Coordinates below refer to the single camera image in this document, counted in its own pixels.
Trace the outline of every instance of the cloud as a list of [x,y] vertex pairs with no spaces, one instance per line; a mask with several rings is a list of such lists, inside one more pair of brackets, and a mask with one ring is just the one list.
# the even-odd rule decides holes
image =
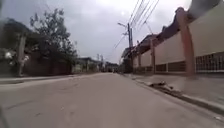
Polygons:
[[[186,1],[190,0],[160,0],[148,20],[152,30],[155,33],[160,32],[163,25],[172,21],[177,6],[186,6]],[[124,48],[128,46],[128,41],[125,39],[111,52],[125,32],[117,22],[128,22],[136,2],[137,0],[5,0],[1,16],[29,25],[29,18],[35,12],[42,14],[45,10],[63,8],[65,24],[71,33],[70,39],[78,42],[81,56],[96,58],[97,54],[102,54],[104,58],[118,62]],[[149,34],[149,30],[147,26],[143,26],[139,32],[133,30],[133,34],[135,43]]]

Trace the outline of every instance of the pillar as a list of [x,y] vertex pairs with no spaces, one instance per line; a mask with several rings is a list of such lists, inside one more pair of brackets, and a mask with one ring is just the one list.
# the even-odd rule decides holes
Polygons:
[[156,72],[155,47],[154,47],[156,41],[157,39],[154,36],[150,37],[152,74],[155,74]]
[[183,43],[186,75],[191,77],[195,75],[195,60],[192,37],[188,27],[187,13],[180,7],[176,10],[176,17],[180,28],[181,41]]
[[141,68],[142,67],[142,64],[141,64],[141,52],[140,52],[140,50],[141,50],[141,47],[140,47],[140,45],[139,45],[139,41],[137,41],[137,44],[138,44],[138,46],[137,46],[137,52],[138,52],[138,67],[139,68]]
[[20,43],[18,47],[18,56],[17,56],[17,75],[21,76],[22,69],[24,66],[24,49],[26,44],[26,37],[24,35],[20,38]]

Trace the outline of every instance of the power line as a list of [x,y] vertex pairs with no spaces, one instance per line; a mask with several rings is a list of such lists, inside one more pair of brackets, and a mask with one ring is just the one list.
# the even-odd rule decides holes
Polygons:
[[135,12],[135,9],[137,8],[137,5],[138,5],[139,1],[140,1],[140,0],[138,0],[137,3],[135,4],[134,10],[133,10],[132,13],[131,13],[131,17],[129,18],[128,23],[131,21],[131,18],[132,18],[132,16],[133,16],[134,12]]
[[151,7],[152,7],[153,4],[155,3],[155,1],[156,1],[156,0],[154,0],[154,1],[152,2],[152,4],[151,4],[151,5],[149,6],[149,8],[146,10],[146,13],[142,16],[143,18],[139,21],[139,23],[138,23],[136,26],[139,26],[139,25],[142,23],[144,17],[147,15],[147,13],[148,13],[149,10],[151,9]]
[[123,35],[121,37],[121,39],[119,40],[119,42],[116,45],[114,45],[114,48],[111,50],[110,54],[107,56],[107,58],[105,60],[108,60],[111,57],[111,55],[113,54],[113,51],[121,44],[121,42],[124,40],[125,36],[126,35]]
[[150,1],[151,0],[148,0],[148,2],[146,3],[146,6],[143,8],[143,10],[141,11],[141,13],[138,15],[138,17],[136,18],[136,20],[135,20],[135,25],[137,24],[137,22],[139,21],[139,19],[141,19],[141,17],[142,17],[142,14],[144,14],[146,11],[146,9],[147,9],[147,7],[148,7],[148,5],[149,5],[149,3],[150,3]]
[[152,13],[153,13],[153,11],[155,10],[156,6],[158,5],[159,1],[160,1],[160,0],[157,0],[155,6],[153,7],[153,9],[151,10],[151,12],[150,12],[149,15],[147,16],[146,20],[142,23],[142,25],[141,25],[141,27],[140,27],[140,29],[139,29],[138,32],[140,32],[140,30],[142,29],[143,25],[146,24],[148,18],[152,15]]
[[138,13],[139,13],[139,11],[140,11],[140,9],[141,9],[142,4],[143,4],[144,1],[145,1],[145,0],[142,0],[142,1],[141,1],[140,5],[139,5],[139,7],[138,7],[138,10],[136,11],[135,16],[133,17],[133,19],[132,19],[132,21],[131,21],[131,23],[130,23],[131,25],[132,25],[132,23],[135,21],[136,16],[138,15]]

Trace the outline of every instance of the brick pillar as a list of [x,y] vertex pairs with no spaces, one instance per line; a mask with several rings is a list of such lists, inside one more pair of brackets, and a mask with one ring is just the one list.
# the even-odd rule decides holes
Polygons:
[[156,41],[157,39],[154,36],[150,38],[152,74],[155,74],[156,72],[155,47],[154,47]]
[[176,16],[180,28],[181,40],[183,43],[183,52],[186,61],[186,75],[191,77],[195,74],[195,60],[192,37],[188,27],[187,13],[183,8],[179,7],[176,10]]

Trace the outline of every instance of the street light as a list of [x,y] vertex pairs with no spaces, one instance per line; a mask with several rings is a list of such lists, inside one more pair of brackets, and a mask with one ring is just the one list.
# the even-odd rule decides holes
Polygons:
[[127,25],[124,25],[124,24],[122,24],[122,23],[117,23],[117,24],[120,25],[120,26],[122,26],[122,27],[127,28]]

